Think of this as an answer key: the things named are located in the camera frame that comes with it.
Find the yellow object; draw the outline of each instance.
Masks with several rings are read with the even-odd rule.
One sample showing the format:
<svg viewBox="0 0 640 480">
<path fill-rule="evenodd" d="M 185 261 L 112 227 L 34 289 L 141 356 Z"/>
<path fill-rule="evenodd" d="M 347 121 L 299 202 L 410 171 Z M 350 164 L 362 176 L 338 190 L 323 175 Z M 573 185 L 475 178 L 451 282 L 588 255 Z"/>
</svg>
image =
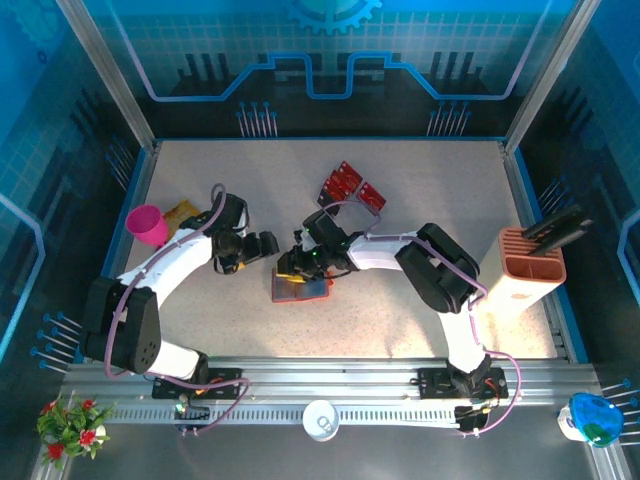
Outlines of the yellow object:
<svg viewBox="0 0 640 480">
<path fill-rule="evenodd" d="M 287 273 L 278 273 L 276 272 L 276 277 L 285 278 L 291 283 L 306 283 L 307 280 L 301 275 L 289 275 Z"/>
<path fill-rule="evenodd" d="M 173 238 L 178 231 L 180 224 L 189 217 L 195 217 L 200 215 L 200 211 L 194 207 L 189 200 L 183 200 L 173 209 L 165 212 L 164 219 L 169 225 L 169 237 Z"/>
</svg>

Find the knife block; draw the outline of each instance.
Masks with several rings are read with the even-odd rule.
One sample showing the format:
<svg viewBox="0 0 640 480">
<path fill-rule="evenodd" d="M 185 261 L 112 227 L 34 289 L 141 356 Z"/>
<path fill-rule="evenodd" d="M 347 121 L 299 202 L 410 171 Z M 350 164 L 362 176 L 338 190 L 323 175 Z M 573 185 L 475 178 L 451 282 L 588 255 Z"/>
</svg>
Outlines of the knife block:
<svg viewBox="0 0 640 480">
<path fill-rule="evenodd" d="M 478 280 L 489 290 L 489 298 L 478 304 L 479 313 L 517 318 L 566 280 L 562 250 L 528 256 L 538 244 L 522 238 L 524 230 L 502 229 L 482 259 Z"/>
</svg>

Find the red object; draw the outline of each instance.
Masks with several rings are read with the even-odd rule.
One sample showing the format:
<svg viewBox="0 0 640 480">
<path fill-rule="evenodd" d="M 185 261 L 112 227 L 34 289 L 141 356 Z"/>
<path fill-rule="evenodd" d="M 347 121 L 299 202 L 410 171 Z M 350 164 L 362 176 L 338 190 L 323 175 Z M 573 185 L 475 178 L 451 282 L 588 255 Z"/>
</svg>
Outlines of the red object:
<svg viewBox="0 0 640 480">
<path fill-rule="evenodd" d="M 80 444 L 80 446 L 88 447 L 95 441 L 96 441 L 95 430 L 83 430 L 80 432 L 80 440 L 78 440 L 78 443 Z"/>
<path fill-rule="evenodd" d="M 333 280 L 320 282 L 293 283 L 286 278 L 278 277 L 274 268 L 271 274 L 271 301 L 273 303 L 304 302 L 329 296 L 329 287 Z"/>
<path fill-rule="evenodd" d="M 359 200 L 375 208 L 377 211 L 382 210 L 382 207 L 387 203 L 387 200 L 368 182 L 364 182 L 364 185 L 358 190 L 356 196 Z"/>
<path fill-rule="evenodd" d="M 169 225 L 155 205 L 140 205 L 131 210 L 125 226 L 134 237 L 152 247 L 164 245 L 169 236 Z"/>
<path fill-rule="evenodd" d="M 354 187 L 347 180 L 347 178 L 341 175 L 340 172 L 338 172 L 337 170 L 334 170 L 333 172 L 331 172 L 331 175 L 329 176 L 327 181 L 331 182 L 333 185 L 339 188 L 342 192 L 344 192 L 345 197 L 348 197 L 349 195 L 351 195 L 353 192 L 356 191 L 356 188 L 358 188 L 357 185 Z"/>
<path fill-rule="evenodd" d="M 64 452 L 64 445 L 61 443 L 54 443 L 51 445 L 47 445 L 47 450 L 49 451 L 49 458 L 51 460 L 59 460 L 62 458 L 62 452 Z"/>
<path fill-rule="evenodd" d="M 327 178 L 327 181 L 324 182 L 320 197 L 323 196 L 322 194 L 324 192 L 326 192 L 334 202 L 341 202 L 342 200 L 346 200 L 346 198 L 350 195 L 348 192 L 345 192 L 342 188 L 340 188 L 339 185 L 336 185 L 331 180 L 331 177 Z"/>
<path fill-rule="evenodd" d="M 338 167 L 338 172 L 351 187 L 351 193 L 355 192 L 362 183 L 362 175 L 347 162 L 342 162 Z"/>
<path fill-rule="evenodd" d="M 49 413 L 51 410 L 53 410 L 53 407 L 56 406 L 56 403 L 58 403 L 57 400 L 54 400 L 53 402 L 47 403 L 44 406 L 44 408 L 40 411 L 40 415 L 44 415 L 45 413 Z"/>
</svg>

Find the pink cup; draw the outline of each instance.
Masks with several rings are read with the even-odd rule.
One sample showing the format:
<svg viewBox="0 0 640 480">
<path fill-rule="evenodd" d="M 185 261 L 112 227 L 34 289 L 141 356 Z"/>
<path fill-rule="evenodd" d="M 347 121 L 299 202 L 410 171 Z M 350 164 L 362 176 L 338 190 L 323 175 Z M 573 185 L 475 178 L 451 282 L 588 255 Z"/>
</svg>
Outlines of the pink cup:
<svg viewBox="0 0 640 480">
<path fill-rule="evenodd" d="M 167 241 L 169 225 L 155 205 L 140 205 L 131 210 L 125 222 L 127 230 L 146 245 L 160 247 Z"/>
</svg>

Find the aluminum frame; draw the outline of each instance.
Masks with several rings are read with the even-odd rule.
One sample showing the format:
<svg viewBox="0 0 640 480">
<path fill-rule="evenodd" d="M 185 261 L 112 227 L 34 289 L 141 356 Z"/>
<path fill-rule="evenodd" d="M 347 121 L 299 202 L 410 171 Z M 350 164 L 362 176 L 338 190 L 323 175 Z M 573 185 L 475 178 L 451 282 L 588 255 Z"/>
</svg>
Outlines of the aluminum frame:
<svg viewBox="0 0 640 480">
<path fill-rule="evenodd" d="M 410 384 L 418 368 L 446 368 L 444 359 L 296 359 L 296 358 L 212 358 L 211 367 L 242 368 L 252 382 L 247 405 L 307 405 L 317 399 L 341 406 L 398 406 L 421 403 L 429 408 L 451 408 L 460 400 L 420 400 L 418 388 Z M 516 374 L 508 361 L 495 361 L 505 372 L 510 392 L 515 391 Z M 562 359 L 522 360 L 521 406 L 563 406 L 575 392 L 600 391 L 590 364 L 570 364 Z M 97 395 L 102 402 L 118 400 L 118 409 L 175 406 L 172 400 L 151 398 L 152 383 L 141 375 L 111 381 L 101 363 L 71 365 L 61 394 Z M 227 400 L 201 400 L 199 405 L 226 405 Z M 158 423 L 155 419 L 149 422 Z"/>
<path fill-rule="evenodd" d="M 507 131 L 506 151 L 513 154 L 538 114 L 558 76 L 567 65 L 601 0 L 581 0 L 573 9 L 560 33 L 560 41 L 516 112 Z"/>
<path fill-rule="evenodd" d="M 140 146 L 153 152 L 155 136 L 109 47 L 82 0 L 56 0 Z"/>
<path fill-rule="evenodd" d="M 590 447 L 590 454 L 600 480 L 626 480 L 633 478 L 619 442 L 607 448 Z"/>
</svg>

